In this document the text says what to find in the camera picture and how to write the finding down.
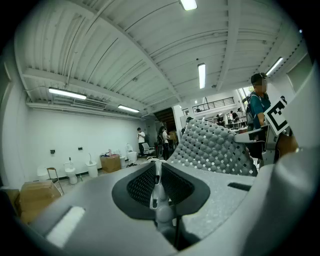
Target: ceiling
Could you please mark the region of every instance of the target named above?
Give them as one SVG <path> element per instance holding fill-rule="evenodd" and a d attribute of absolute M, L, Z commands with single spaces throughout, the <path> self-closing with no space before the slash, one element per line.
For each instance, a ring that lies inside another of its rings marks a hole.
<path fill-rule="evenodd" d="M 105 102 L 105 111 L 127 114 L 122 104 L 145 116 L 248 86 L 251 75 L 289 59 L 302 41 L 272 1 L 196 2 L 185 11 L 177 0 L 43 1 L 14 37 L 22 82 L 34 89 L 30 101 L 62 104 L 48 93 L 56 87 Z"/>

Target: perforated foam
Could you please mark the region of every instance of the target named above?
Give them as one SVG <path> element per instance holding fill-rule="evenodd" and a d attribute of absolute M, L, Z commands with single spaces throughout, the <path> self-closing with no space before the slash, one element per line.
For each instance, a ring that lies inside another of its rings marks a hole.
<path fill-rule="evenodd" d="M 234 142 L 236 133 L 217 124 L 190 120 L 168 163 L 210 172 L 257 176 L 246 146 Z"/>

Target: black cap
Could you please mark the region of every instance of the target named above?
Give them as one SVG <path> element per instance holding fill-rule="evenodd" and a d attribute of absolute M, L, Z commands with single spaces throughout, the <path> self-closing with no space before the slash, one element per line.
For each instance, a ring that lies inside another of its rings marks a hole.
<path fill-rule="evenodd" d="M 253 85 L 254 83 L 258 82 L 261 78 L 267 78 L 266 73 L 257 73 L 251 76 L 251 84 Z"/>

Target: white wall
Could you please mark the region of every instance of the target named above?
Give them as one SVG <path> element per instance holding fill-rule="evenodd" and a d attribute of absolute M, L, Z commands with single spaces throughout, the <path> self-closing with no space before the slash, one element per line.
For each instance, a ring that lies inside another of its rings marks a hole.
<path fill-rule="evenodd" d="M 287 74 L 277 76 L 268 83 L 268 95 L 270 94 L 270 90 L 273 90 L 272 87 L 274 87 L 280 96 L 283 95 L 288 103 L 291 102 L 296 95 Z"/>
<path fill-rule="evenodd" d="M 58 176 L 66 176 L 63 164 L 69 157 L 77 173 L 86 172 L 85 162 L 90 159 L 89 153 L 101 168 L 101 153 L 111 149 L 126 155 L 127 143 L 139 152 L 138 127 L 146 132 L 144 121 L 31 109 L 27 125 L 31 160 L 29 176 L 37 180 L 38 166 L 54 167 Z M 83 151 L 78 151 L 78 147 L 83 147 Z M 50 150 L 55 150 L 55 154 L 51 155 Z"/>
<path fill-rule="evenodd" d="M 12 44 L 4 49 L 3 57 L 11 82 L 6 92 L 7 102 L 3 106 L 4 114 L 1 119 L 1 151 L 6 176 L 2 178 L 2 182 L 9 188 L 20 189 L 24 182 L 29 180 L 26 130 L 29 109 L 25 104 L 26 93 L 23 92 L 24 87 L 17 70 Z"/>

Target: black mesh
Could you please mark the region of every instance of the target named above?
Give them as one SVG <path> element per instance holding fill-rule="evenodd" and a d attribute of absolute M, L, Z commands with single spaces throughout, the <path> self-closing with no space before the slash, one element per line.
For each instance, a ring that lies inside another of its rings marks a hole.
<path fill-rule="evenodd" d="M 152 166 L 138 177 L 131 180 L 127 186 L 131 198 L 144 206 L 150 205 L 151 194 L 156 185 L 156 168 Z"/>
<path fill-rule="evenodd" d="M 185 200 L 195 190 L 191 182 L 175 174 L 164 165 L 162 165 L 162 185 L 175 205 Z"/>

